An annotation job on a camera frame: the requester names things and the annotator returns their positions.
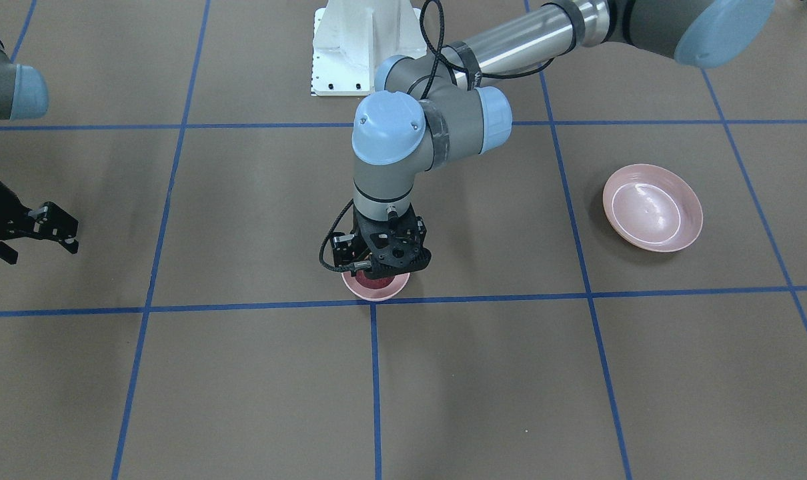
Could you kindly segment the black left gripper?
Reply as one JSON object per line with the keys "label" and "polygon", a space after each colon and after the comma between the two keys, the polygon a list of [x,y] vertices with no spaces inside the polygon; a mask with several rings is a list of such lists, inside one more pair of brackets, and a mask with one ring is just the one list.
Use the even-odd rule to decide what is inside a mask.
{"label": "black left gripper", "polygon": [[374,221],[343,207],[330,227],[330,271],[387,279],[412,271],[412,210]]}

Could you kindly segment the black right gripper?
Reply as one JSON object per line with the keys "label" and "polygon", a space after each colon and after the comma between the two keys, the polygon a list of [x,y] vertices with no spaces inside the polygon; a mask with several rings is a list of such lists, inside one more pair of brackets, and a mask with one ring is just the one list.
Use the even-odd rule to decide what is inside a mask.
{"label": "black right gripper", "polygon": [[19,198],[0,180],[0,259],[15,265],[19,252],[6,240],[31,238],[56,242],[70,254],[77,254],[79,222],[55,203],[42,204],[33,211],[23,206]]}

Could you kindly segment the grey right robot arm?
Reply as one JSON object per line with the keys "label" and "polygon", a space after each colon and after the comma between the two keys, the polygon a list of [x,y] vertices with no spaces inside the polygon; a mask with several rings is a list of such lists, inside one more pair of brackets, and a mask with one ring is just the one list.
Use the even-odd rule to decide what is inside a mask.
{"label": "grey right robot arm", "polygon": [[[41,73],[14,63],[0,37],[0,119],[36,119],[49,109],[49,90]],[[79,222],[62,207],[47,201],[36,209],[23,204],[0,180],[0,259],[15,265],[19,253],[8,240],[32,238],[56,242],[74,255],[79,251]]]}

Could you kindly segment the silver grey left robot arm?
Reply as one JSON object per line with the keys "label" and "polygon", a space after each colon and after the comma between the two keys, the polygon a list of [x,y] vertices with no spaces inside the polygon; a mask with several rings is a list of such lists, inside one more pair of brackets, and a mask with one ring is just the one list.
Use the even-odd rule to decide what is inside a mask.
{"label": "silver grey left robot arm", "polygon": [[353,228],[330,230],[322,267],[372,280],[425,269],[431,253],[412,207],[416,176],[507,142],[510,103],[496,83],[537,75],[580,47],[609,41],[715,68],[753,42],[772,1],[545,1],[463,41],[428,43],[424,57],[380,63],[355,110]]}

